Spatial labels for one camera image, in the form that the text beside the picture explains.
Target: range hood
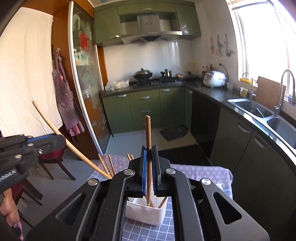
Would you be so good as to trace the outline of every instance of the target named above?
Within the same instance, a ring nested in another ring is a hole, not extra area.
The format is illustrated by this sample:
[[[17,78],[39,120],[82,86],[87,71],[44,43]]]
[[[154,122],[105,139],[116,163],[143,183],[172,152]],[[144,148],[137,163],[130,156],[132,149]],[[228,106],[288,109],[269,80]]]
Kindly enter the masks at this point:
[[[138,34],[121,36],[124,44],[173,40],[183,35],[182,31],[162,31],[158,14],[138,15],[137,24]]]

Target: pot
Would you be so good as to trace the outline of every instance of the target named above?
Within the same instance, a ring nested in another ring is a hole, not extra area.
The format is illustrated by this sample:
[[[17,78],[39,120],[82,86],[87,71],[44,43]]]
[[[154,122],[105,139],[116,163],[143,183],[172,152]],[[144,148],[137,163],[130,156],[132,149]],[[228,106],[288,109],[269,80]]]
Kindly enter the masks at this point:
[[[148,80],[151,76],[152,72],[150,70],[141,68],[141,70],[137,71],[133,77],[136,80]]]

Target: stainless steel sink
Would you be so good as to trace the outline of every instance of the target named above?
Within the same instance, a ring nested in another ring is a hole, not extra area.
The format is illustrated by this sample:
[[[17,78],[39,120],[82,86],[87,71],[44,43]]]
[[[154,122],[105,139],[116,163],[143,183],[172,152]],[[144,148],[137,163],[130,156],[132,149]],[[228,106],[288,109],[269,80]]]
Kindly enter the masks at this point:
[[[259,118],[265,118],[273,115],[273,112],[270,109],[255,101],[249,101],[248,99],[232,99],[228,100],[228,102]]]
[[[268,120],[267,124],[292,148],[296,149],[296,129],[293,126],[279,117]]]

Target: rice cooker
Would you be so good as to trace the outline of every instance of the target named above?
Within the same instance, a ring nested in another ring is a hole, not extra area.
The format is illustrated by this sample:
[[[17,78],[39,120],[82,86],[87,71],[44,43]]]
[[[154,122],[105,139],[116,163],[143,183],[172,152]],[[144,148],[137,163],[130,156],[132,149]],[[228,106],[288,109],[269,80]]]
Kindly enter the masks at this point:
[[[209,87],[220,87],[225,85],[226,76],[222,72],[211,70],[205,74],[203,83]]]

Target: metal screw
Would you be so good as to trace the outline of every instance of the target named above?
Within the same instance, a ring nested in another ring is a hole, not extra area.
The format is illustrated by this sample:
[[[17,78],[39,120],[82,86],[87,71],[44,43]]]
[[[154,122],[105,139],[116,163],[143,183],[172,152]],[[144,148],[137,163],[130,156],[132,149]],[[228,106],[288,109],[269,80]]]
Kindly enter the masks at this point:
[[[202,184],[204,184],[204,185],[210,185],[211,184],[211,180],[208,179],[208,178],[203,178],[202,179]]]
[[[123,173],[127,176],[130,176],[133,174],[133,170],[132,169],[125,169]]]
[[[90,180],[89,180],[89,185],[90,185],[90,186],[95,186],[95,185],[97,185],[97,184],[98,184],[98,180],[97,180],[97,179],[94,179],[94,178],[93,178],[93,179],[90,179]]]
[[[165,172],[166,172],[167,174],[175,174],[175,173],[176,173],[176,170],[173,169],[173,168],[168,168],[168,169],[165,170]]]

